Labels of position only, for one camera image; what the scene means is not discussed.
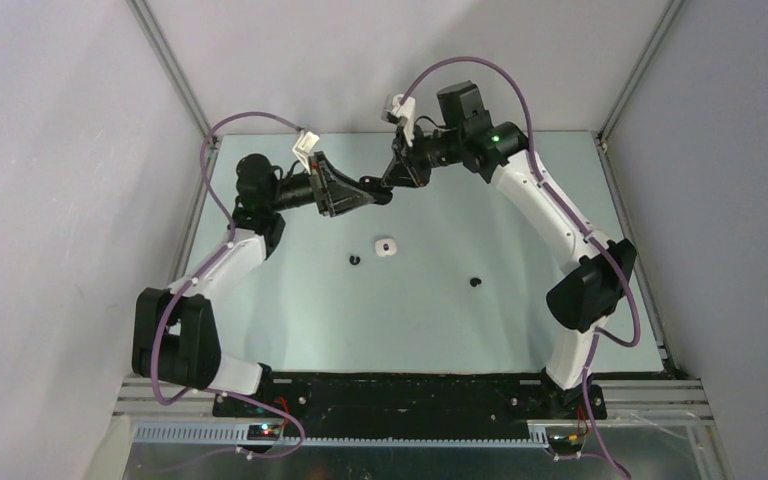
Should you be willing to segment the black cylindrical cap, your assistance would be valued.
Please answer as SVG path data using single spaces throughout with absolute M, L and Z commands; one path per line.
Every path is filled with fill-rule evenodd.
M 379 177 L 363 176 L 358 182 L 361 188 L 370 194 L 383 195 L 392 192 L 392 188 L 385 185 Z

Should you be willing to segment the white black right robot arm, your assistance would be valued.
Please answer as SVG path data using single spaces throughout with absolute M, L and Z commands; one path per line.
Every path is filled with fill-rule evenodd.
M 593 361 L 592 347 L 607 319 L 630 290 L 637 251 L 595 228 L 530 152 L 529 136 L 512 122 L 494 123 L 477 85 L 440 90 L 443 124 L 431 133 L 417 125 L 416 101 L 390 96 L 382 117 L 396 127 L 386 187 L 420 188 L 433 169 L 461 164 L 500 191 L 548 245 L 563 274 L 546 295 L 563 332 L 555 342 L 541 392 L 545 411 L 566 418 L 582 403 L 579 386 Z

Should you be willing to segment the white earbud charging case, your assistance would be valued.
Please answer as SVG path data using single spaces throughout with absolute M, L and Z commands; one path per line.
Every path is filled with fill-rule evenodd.
M 390 257 L 397 253 L 397 245 L 393 238 L 381 238 L 375 241 L 374 249 L 379 257 Z

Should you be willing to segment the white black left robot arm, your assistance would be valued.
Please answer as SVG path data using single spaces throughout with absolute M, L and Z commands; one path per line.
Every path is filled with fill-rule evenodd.
M 377 177 L 354 180 L 333 167 L 322 152 L 308 170 L 280 177 L 262 154 L 236 167 L 234 210 L 222 241 L 194 271 L 163 289 L 138 296 L 131 366 L 135 374 L 193 390 L 237 393 L 252 416 L 276 403 L 275 388 L 261 380 L 265 365 L 247 361 L 221 345 L 214 305 L 264 263 L 283 236 L 283 211 L 313 204 L 336 217 L 366 205 L 386 205 L 392 189 Z

